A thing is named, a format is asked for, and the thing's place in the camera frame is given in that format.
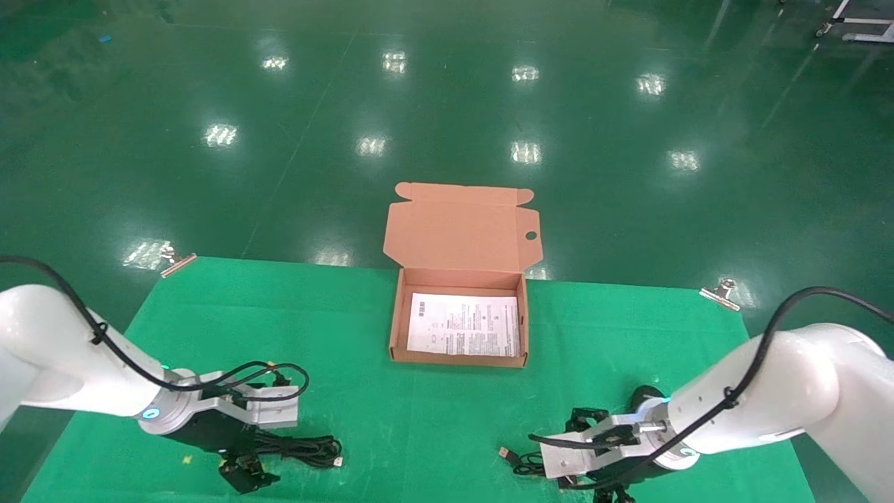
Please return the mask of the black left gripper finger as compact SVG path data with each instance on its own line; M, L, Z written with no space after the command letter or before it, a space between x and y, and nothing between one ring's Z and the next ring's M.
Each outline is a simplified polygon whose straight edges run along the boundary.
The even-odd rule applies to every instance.
M281 477L266 472L256 455L227 455L221 459L219 475L233 490L241 495L272 486Z

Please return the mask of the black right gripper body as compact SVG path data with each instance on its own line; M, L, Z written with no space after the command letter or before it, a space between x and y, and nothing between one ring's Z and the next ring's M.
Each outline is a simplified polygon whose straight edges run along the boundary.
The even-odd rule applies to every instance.
M693 450L675 446L643 467L636 468L651 452L652 448L648 446L587 450L585 466L588 470L585 476L592 480L598 494L612 494L616 489L628 489L630 485L693 467Z

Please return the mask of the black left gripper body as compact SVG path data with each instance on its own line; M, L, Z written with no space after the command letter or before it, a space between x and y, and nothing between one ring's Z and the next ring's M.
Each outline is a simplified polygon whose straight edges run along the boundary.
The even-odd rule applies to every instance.
M222 456L255 452L258 426L244 423L220 411L193 414L182 427L167 437L192 448Z

